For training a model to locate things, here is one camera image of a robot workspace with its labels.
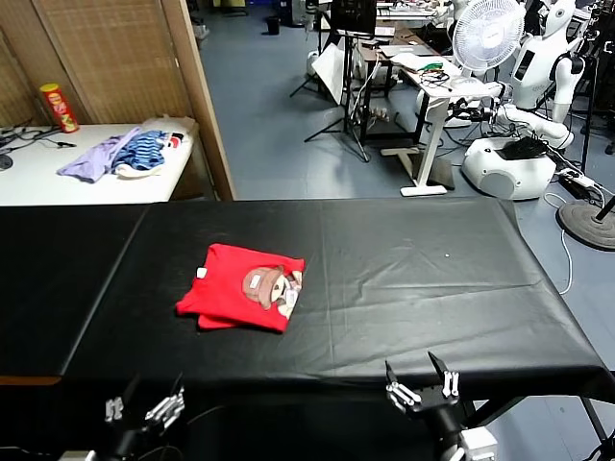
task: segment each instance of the power strip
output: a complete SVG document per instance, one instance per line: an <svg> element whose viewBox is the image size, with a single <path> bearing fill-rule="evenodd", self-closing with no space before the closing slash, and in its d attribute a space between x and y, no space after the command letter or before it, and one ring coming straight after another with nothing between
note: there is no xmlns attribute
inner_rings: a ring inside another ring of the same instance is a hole
<svg viewBox="0 0 615 461"><path fill-rule="evenodd" d="M591 196L589 195L589 191L576 182L572 182L566 176L560 176L558 179L559 183L562 185L564 189L566 189L570 195L575 197L577 200L590 200Z"/></svg>
<svg viewBox="0 0 615 461"><path fill-rule="evenodd" d="M587 178L579 171L575 171L572 168L564 168L559 172L560 178L566 178L571 182L575 182L585 189L593 188L596 186L594 180Z"/></svg>

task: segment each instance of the folded red shirt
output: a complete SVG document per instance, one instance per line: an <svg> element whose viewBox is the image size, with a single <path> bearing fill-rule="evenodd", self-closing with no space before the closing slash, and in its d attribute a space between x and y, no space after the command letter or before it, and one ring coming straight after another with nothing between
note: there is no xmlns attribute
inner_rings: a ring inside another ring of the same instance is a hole
<svg viewBox="0 0 615 461"><path fill-rule="evenodd" d="M253 325L284 332L302 288L306 262L213 244L205 276L177 303L180 314L199 314L199 327Z"/></svg>

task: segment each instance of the clothing pile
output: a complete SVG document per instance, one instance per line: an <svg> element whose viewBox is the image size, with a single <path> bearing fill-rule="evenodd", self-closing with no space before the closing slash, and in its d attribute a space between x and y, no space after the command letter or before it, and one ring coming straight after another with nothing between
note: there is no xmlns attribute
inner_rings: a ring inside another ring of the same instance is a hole
<svg viewBox="0 0 615 461"><path fill-rule="evenodd" d="M58 174L90 183L110 172L124 179L157 175L164 164L162 150L177 147L182 138L180 133L145 132L140 127L133 128L123 136L112 136L90 148L58 170Z"/></svg>
<svg viewBox="0 0 615 461"><path fill-rule="evenodd" d="M282 333L302 290L305 268L303 259L213 244L177 312L198 314L204 329L256 326Z"/></svg>

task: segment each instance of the white desk leg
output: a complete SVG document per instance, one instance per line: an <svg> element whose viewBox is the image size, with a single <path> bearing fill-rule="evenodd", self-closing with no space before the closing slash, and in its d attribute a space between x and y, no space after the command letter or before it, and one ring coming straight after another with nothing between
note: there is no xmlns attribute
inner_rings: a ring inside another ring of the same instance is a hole
<svg viewBox="0 0 615 461"><path fill-rule="evenodd" d="M421 151L418 147L410 147L410 148L402 148L402 149L381 149L381 156L383 157L397 157L404 169L407 172L407 175L410 177L412 181L412 160L410 160L410 154L419 154Z"/></svg>
<svg viewBox="0 0 615 461"><path fill-rule="evenodd" d="M419 169L419 176L414 181L414 187L402 187L401 192L404 197L417 197L422 195L441 195L446 194L446 188L442 185L427 185L427 180L430 177L431 166L435 158L435 151L440 142L440 135L446 123L447 110L449 107L449 99L441 99L439 104L433 105L430 118L435 120L431 126L430 140L423 154L423 161Z"/></svg>

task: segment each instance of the wooden panel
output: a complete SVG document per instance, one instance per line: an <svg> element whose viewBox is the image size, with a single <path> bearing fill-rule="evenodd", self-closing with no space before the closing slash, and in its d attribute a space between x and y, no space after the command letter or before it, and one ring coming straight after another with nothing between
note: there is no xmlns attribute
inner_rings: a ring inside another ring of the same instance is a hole
<svg viewBox="0 0 615 461"><path fill-rule="evenodd" d="M233 200L233 181L187 6L184 0L162 0L162 4L194 118L201 130L205 156L216 191L222 200Z"/></svg>
<svg viewBox="0 0 615 461"><path fill-rule="evenodd" d="M94 123L191 115L159 0L34 0Z"/></svg>
<svg viewBox="0 0 615 461"><path fill-rule="evenodd" d="M31 1L0 0L0 27L41 104L38 88L52 82L59 84L77 121L91 123Z"/></svg>
<svg viewBox="0 0 615 461"><path fill-rule="evenodd" d="M23 82L17 62L0 34L0 127L37 118L36 96Z"/></svg>

